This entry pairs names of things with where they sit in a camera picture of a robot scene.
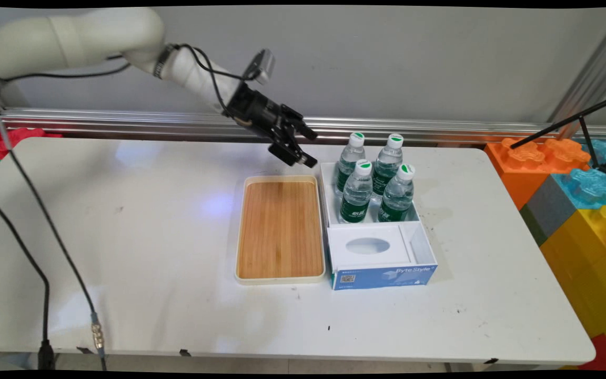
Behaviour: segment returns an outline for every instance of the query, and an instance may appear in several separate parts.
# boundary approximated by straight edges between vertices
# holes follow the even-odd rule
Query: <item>power cord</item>
[[[228,111],[228,108],[226,107],[226,104],[224,104],[224,99],[221,97],[221,93],[219,93],[219,86],[217,86],[215,74],[232,77],[233,79],[239,79],[241,83],[243,83],[245,81],[253,80],[253,79],[255,79],[255,77],[244,77],[244,76],[230,74],[228,72],[216,71],[216,70],[212,69],[212,65],[209,60],[209,57],[207,57],[207,54],[205,54],[204,51],[200,50],[200,48],[196,48],[196,47],[190,46],[188,44],[175,45],[175,49],[179,49],[182,47],[190,50],[190,53],[192,53],[193,58],[195,59],[195,62],[198,63],[200,68],[209,72],[209,75],[211,76],[211,79],[212,79],[212,84],[214,85],[214,91],[217,95],[217,100],[219,100],[219,104],[221,104],[221,107],[224,109],[224,112],[226,113],[226,115],[228,117],[232,118],[233,120],[235,120],[235,117],[233,117],[233,115],[231,115],[231,113]],[[200,55],[202,55],[203,58],[205,58],[205,62],[207,62],[207,67],[204,64],[202,64],[202,62],[200,62],[200,59],[196,55],[195,51],[200,53]],[[107,60],[118,59],[118,58],[122,58],[122,57],[123,57],[122,55],[116,55],[113,57],[108,57]],[[82,78],[82,77],[96,77],[96,76],[118,74],[119,72],[124,71],[128,67],[130,67],[130,63],[127,63],[127,64],[123,65],[122,67],[112,70],[112,71],[101,72],[101,73],[96,73],[96,74],[61,75],[61,74],[38,73],[38,74],[19,75],[19,76],[15,76],[15,77],[10,77],[8,79],[0,78],[0,82],[3,82],[2,86],[0,87],[0,92],[2,91],[2,88],[5,87],[10,82],[19,80],[19,79],[27,79],[29,77],[53,77],[53,78],[62,78],[62,79],[77,79],[77,78]],[[79,274],[78,269],[74,265],[74,261],[72,261],[72,258],[69,256],[69,252],[67,252],[67,248],[65,247],[65,244],[62,242],[62,239],[60,238],[60,234],[58,233],[57,229],[55,228],[55,224],[53,223],[53,220],[51,220],[51,218],[50,218],[51,216],[50,216],[50,214],[48,214],[48,211],[46,210],[46,206],[44,205],[44,202],[41,200],[41,197],[39,196],[39,193],[36,191],[36,188],[32,184],[32,181],[29,179],[29,177],[27,176],[27,173],[23,170],[22,166],[20,165],[20,162],[17,160],[17,157],[15,156],[13,149],[9,149],[8,152],[10,153],[11,158],[13,159],[13,161],[15,163],[15,166],[17,167],[20,174],[22,175],[25,182],[27,183],[27,186],[29,187],[29,189],[32,190],[32,194],[34,194],[34,198],[36,199],[36,202],[39,204],[41,211],[43,211],[44,216],[46,217],[46,221],[48,221],[48,225],[50,226],[51,230],[53,231],[55,240],[57,240],[58,245],[60,245],[60,248],[62,249],[63,254],[65,255],[67,261],[69,262],[70,267],[72,267],[72,271],[74,271],[74,275],[76,276],[77,280],[79,281],[79,284],[81,285],[81,289],[84,292],[84,295],[86,296],[86,300],[90,307],[90,316],[91,316],[91,320],[92,320],[92,332],[93,332],[93,339],[94,339],[95,347],[98,350],[98,355],[99,355],[100,363],[102,365],[102,370],[106,371],[107,370],[106,369],[106,357],[105,357],[105,353],[104,353],[104,337],[103,337],[103,333],[102,333],[102,326],[99,323],[97,312],[95,312],[95,307],[92,303],[92,299],[91,299],[89,293],[87,292],[86,285],[84,284],[84,281],[81,278],[81,274]],[[43,280],[44,286],[46,287],[45,297],[44,297],[43,341],[42,341],[41,348],[39,350],[39,368],[40,368],[40,370],[43,370],[43,369],[54,370],[55,369],[55,359],[54,359],[54,355],[53,355],[53,348],[51,347],[50,341],[48,340],[48,296],[50,293],[50,285],[48,283],[48,279],[43,274],[41,269],[36,265],[36,262],[34,261],[33,257],[29,254],[29,251],[27,251],[27,248],[25,247],[24,243],[20,239],[20,236],[17,234],[17,231],[15,230],[14,226],[9,221],[9,219],[5,216],[5,214],[2,212],[1,209],[0,209],[0,217],[9,226],[9,228],[12,231],[12,233],[14,234],[15,239],[17,240],[18,244],[20,245],[20,247],[23,249],[23,252],[27,256],[27,259],[32,264],[32,266],[34,266],[37,273]]]
[[[15,230],[15,227],[13,226],[9,218],[6,216],[6,214],[3,213],[1,208],[0,217],[2,218],[2,220],[4,220],[4,223],[6,223],[9,230],[11,230],[11,233],[13,233],[17,244],[20,246],[22,252],[27,257],[27,260],[32,265],[32,267],[34,267],[34,270],[44,282],[44,316],[42,324],[41,348],[39,348],[38,353],[38,367],[39,370],[55,370],[55,358],[53,356],[53,348],[51,347],[51,343],[48,340],[48,298],[51,294],[51,285],[48,283],[48,279],[46,278],[44,272],[41,271],[41,268],[38,266],[38,264],[36,264],[36,261],[29,253],[29,250],[27,250],[25,243],[22,242],[20,235],[17,234],[17,230]]]
[[[12,77],[9,79],[0,78],[0,81],[3,82],[3,86],[2,86],[2,88],[3,88],[8,83],[10,83],[14,80],[24,79],[27,77],[55,77],[55,78],[94,77],[94,76],[104,76],[104,75],[116,74],[118,72],[122,72],[123,70],[127,69],[128,67],[130,67],[130,63],[127,63],[123,67],[120,67],[116,70],[113,70],[110,72],[97,73],[97,74],[80,74],[80,75],[28,74],[28,75],[20,75],[17,77]],[[69,262],[70,267],[72,267],[72,271],[74,271],[74,275],[76,276],[77,280],[79,281],[81,289],[84,292],[84,295],[85,295],[88,305],[90,307],[90,318],[91,318],[91,322],[92,322],[91,329],[92,329],[92,333],[93,333],[93,340],[95,343],[95,348],[97,349],[97,353],[99,355],[99,360],[101,362],[102,369],[103,369],[103,371],[106,371],[106,357],[105,357],[105,353],[104,353],[104,336],[102,333],[102,326],[99,323],[98,314],[97,314],[97,312],[95,312],[95,307],[93,305],[90,294],[87,291],[86,285],[84,284],[84,281],[81,278],[81,274],[79,274],[78,269],[74,265],[74,261],[72,261],[72,257],[69,256],[69,252],[67,251],[67,248],[65,247],[65,243],[63,243],[63,241],[60,237],[60,234],[58,233],[57,228],[55,227],[55,223],[53,223],[53,220],[50,218],[51,216],[48,213],[48,210],[46,209],[44,202],[41,200],[41,196],[36,191],[36,187],[34,187],[34,184],[32,184],[32,181],[27,176],[27,173],[24,171],[24,169],[20,165],[20,162],[17,160],[17,157],[15,156],[13,149],[8,149],[8,153],[10,153],[11,158],[13,159],[13,161],[15,163],[15,166],[17,167],[20,174],[24,178],[25,182],[27,183],[27,186],[29,187],[29,189],[32,190],[32,194],[34,194],[34,198],[36,199],[36,202],[39,204],[39,207],[41,208],[41,211],[43,212],[43,214],[46,218],[46,221],[48,221],[48,225],[50,226],[51,230],[53,231],[55,240],[57,240],[58,245],[60,245],[60,249],[62,250],[63,254],[65,255],[67,262]],[[39,274],[39,276],[41,276],[42,280],[44,281],[44,285],[46,285],[46,297],[44,298],[44,331],[43,331],[44,336],[43,336],[43,341],[41,343],[41,348],[39,350],[39,355],[38,355],[39,369],[40,370],[54,370],[55,369],[55,360],[54,360],[54,355],[53,355],[53,348],[51,347],[51,343],[48,340],[48,294],[50,292],[50,285],[48,283],[48,280],[46,279],[46,276],[41,272],[41,269],[38,268],[38,266],[36,265],[36,262],[34,261],[32,256],[27,251],[27,248],[24,246],[24,243],[22,242],[19,235],[17,234],[17,231],[13,228],[12,224],[10,223],[8,218],[5,216],[5,214],[2,213],[1,209],[0,209],[0,216],[4,219],[4,221],[6,221],[7,225],[9,225],[10,230],[12,230],[12,232],[14,233],[15,239],[18,241],[19,245],[22,247],[23,251],[25,252],[27,259],[29,259],[29,262],[32,264],[32,266],[34,266],[34,268],[37,269],[37,273]]]

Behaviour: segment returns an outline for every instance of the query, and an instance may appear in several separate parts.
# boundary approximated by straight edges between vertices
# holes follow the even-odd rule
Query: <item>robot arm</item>
[[[220,74],[213,79],[199,61],[215,72],[226,70],[203,55],[196,54],[196,60],[190,46],[165,45],[164,37],[162,20],[148,7],[99,9],[77,17],[20,19],[0,27],[0,77],[84,67],[121,53],[134,67],[175,82],[238,125],[270,139],[269,151],[288,165],[313,167],[317,163],[296,142],[295,132],[307,139],[317,137],[300,113],[253,91],[244,80]],[[270,52],[261,51],[243,77],[255,77],[264,84],[273,66]]]

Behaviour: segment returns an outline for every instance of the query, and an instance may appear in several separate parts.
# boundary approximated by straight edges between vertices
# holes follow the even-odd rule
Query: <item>floor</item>
[[[36,354],[0,353],[0,370],[35,368]],[[157,357],[108,355],[110,371],[196,372],[212,374],[398,374],[446,372],[446,365],[424,362],[372,362],[332,360],[277,360],[257,358]],[[58,354],[57,370],[101,370],[92,354]]]

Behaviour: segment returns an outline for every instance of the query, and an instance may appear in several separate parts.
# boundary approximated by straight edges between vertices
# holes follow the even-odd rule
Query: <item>green bottle label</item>
[[[345,189],[345,183],[347,182],[347,178],[349,178],[349,175],[344,174],[343,171],[341,171],[339,168],[337,170],[338,178],[336,179],[336,187],[340,192],[343,192],[343,190]]]
[[[396,209],[392,209],[385,202],[380,204],[380,210],[378,211],[378,221],[381,223],[390,223],[392,221],[403,221],[406,218],[406,211],[410,209],[408,207],[403,211],[397,211]]]
[[[345,197],[343,197],[343,204],[341,204],[341,217],[348,223],[361,223],[361,220],[366,216],[366,210],[368,209],[368,202],[363,205],[349,204]]]
[[[394,175],[390,177],[380,175],[378,170],[373,170],[373,192],[382,196],[385,192],[385,186],[393,177]]]

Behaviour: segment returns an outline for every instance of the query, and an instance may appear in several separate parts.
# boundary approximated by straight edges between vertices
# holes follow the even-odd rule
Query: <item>tissue box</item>
[[[426,285],[436,262],[415,204],[406,220],[378,223],[371,202],[361,223],[340,223],[341,197],[334,193],[336,164],[321,164],[320,197],[334,290]]]

